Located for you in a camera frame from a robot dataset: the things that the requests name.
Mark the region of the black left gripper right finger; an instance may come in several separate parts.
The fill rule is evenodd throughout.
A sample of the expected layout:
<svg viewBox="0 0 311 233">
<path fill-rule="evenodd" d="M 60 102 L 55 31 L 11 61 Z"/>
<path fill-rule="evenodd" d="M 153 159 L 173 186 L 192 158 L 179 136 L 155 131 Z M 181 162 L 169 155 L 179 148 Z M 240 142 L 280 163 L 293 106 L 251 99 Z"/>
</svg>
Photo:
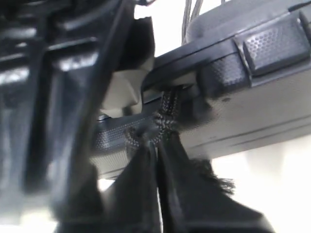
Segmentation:
<svg viewBox="0 0 311 233">
<path fill-rule="evenodd" d="M 260 212 L 224 194 L 201 178 L 177 133 L 158 146 L 157 180 L 166 233 L 273 233 Z"/>
</svg>

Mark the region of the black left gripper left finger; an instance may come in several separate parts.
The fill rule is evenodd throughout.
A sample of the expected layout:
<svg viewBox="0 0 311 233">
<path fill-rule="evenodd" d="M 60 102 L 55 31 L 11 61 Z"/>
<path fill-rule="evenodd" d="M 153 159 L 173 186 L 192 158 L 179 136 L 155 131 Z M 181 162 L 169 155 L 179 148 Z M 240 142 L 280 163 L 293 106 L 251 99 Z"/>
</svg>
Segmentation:
<svg viewBox="0 0 311 233">
<path fill-rule="evenodd" d="M 58 233 L 158 233 L 156 152 L 143 138 L 132 159 L 103 192 L 86 155 L 52 150 L 50 206 Z"/>
</svg>

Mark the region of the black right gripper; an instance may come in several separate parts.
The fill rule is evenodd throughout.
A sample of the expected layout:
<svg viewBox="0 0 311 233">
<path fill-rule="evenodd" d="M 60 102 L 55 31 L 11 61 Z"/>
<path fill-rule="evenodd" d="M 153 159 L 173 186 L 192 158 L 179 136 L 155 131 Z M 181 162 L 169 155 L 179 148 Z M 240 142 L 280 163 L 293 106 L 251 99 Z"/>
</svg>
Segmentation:
<svg viewBox="0 0 311 233">
<path fill-rule="evenodd" d="M 0 3 L 0 192 L 71 194 L 118 72 L 153 56 L 150 0 Z"/>
</svg>

